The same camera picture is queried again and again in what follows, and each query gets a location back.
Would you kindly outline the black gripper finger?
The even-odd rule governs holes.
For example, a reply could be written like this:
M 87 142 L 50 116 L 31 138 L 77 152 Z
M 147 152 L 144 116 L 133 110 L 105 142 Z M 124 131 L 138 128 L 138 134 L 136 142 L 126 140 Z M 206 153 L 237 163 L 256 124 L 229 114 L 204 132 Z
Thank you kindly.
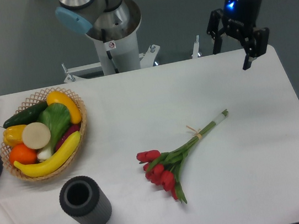
M 238 34 L 241 46 L 245 51 L 243 70 L 248 70 L 252 62 L 266 53 L 270 30 L 268 28 L 256 28 L 248 37 Z
M 214 41 L 213 44 L 213 52 L 212 54 L 219 54 L 222 47 L 222 35 L 225 33 L 225 28 L 222 26 L 221 29 L 219 29 L 220 21 L 223 17 L 223 10 L 222 9 L 216 9 L 213 10 L 210 13 L 208 26 L 206 29 L 207 34 L 211 36 L 211 38 Z

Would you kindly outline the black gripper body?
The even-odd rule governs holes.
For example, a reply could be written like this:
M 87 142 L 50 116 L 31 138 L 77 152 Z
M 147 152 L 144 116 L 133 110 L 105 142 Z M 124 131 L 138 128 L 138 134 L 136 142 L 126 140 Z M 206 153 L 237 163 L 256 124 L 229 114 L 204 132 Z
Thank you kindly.
M 239 40 L 252 36 L 262 0 L 225 0 L 222 24 L 225 33 Z

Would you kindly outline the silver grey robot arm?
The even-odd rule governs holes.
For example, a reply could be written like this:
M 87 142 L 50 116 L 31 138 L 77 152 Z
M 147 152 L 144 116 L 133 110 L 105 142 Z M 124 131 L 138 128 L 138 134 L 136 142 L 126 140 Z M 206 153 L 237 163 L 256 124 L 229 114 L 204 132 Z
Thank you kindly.
M 148 68 L 155 65 L 159 47 L 151 45 L 140 54 L 137 30 L 141 12 L 132 0 L 58 0 L 55 14 L 67 29 L 86 35 L 97 50 L 106 75 Z M 207 34 L 213 39 L 213 54 L 222 47 L 222 37 L 229 36 L 241 44 L 245 52 L 243 68 L 266 53 L 269 29 L 258 28 L 256 20 L 262 0 L 225 0 L 223 8 L 213 10 Z

